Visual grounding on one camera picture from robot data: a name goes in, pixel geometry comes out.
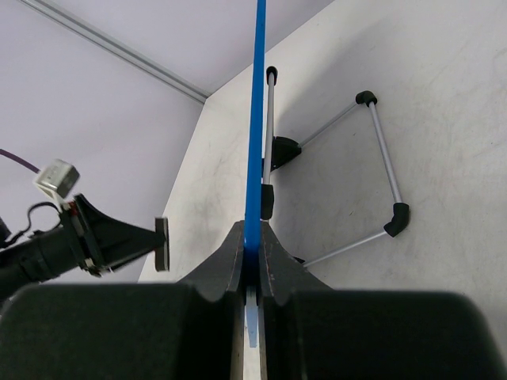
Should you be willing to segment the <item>red bone-shaped eraser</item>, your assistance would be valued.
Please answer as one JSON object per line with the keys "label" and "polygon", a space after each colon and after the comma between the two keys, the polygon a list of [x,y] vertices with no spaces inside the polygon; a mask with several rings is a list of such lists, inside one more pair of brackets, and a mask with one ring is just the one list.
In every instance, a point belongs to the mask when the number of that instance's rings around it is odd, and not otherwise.
{"label": "red bone-shaped eraser", "polygon": [[154,250],[154,268],[156,272],[170,270],[170,234],[167,217],[155,219],[155,233],[161,238],[162,244]]}

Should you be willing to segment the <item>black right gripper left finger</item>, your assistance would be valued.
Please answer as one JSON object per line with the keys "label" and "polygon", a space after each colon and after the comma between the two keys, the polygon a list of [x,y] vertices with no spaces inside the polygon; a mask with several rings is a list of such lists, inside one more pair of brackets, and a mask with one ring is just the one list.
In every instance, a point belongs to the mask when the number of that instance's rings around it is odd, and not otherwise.
{"label": "black right gripper left finger", "polygon": [[240,379],[243,224],[176,283],[31,286],[1,317],[4,379]]}

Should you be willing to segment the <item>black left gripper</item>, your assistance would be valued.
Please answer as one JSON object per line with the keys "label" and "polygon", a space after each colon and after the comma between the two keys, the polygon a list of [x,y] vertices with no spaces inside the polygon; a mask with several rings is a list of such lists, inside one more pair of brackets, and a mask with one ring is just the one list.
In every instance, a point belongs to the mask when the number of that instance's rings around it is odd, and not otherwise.
{"label": "black left gripper", "polygon": [[158,248],[158,233],[111,218],[83,195],[61,204],[61,226],[80,269],[102,277]]}

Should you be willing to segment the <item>blue framed whiteboard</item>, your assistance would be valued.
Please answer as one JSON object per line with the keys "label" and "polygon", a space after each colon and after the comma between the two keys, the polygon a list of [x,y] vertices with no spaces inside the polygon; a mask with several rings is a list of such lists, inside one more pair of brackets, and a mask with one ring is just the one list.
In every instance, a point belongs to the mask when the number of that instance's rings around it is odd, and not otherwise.
{"label": "blue framed whiteboard", "polygon": [[250,132],[246,179],[246,209],[244,226],[245,315],[249,347],[245,349],[245,374],[247,379],[257,379],[259,365],[257,354],[259,283],[259,249],[261,244],[261,170],[264,106],[266,2],[258,1],[256,8],[255,38],[253,50],[253,77],[250,103]]}

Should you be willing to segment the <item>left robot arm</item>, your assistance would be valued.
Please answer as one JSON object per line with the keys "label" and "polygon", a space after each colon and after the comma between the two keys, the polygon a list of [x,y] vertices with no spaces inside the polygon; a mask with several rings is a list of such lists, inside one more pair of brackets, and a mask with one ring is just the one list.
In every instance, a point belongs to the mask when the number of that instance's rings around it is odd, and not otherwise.
{"label": "left robot arm", "polygon": [[78,194],[59,214],[60,225],[1,252],[1,301],[22,287],[56,279],[75,268],[101,277],[155,251],[167,258],[169,223],[147,230],[99,211]]}

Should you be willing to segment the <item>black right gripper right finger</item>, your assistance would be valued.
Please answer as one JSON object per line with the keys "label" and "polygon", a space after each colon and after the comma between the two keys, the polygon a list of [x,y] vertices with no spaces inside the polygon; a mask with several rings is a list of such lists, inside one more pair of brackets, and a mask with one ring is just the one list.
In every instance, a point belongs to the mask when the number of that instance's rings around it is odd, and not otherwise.
{"label": "black right gripper right finger", "polygon": [[334,290],[261,226],[264,379],[503,379],[478,307],[438,291]]}

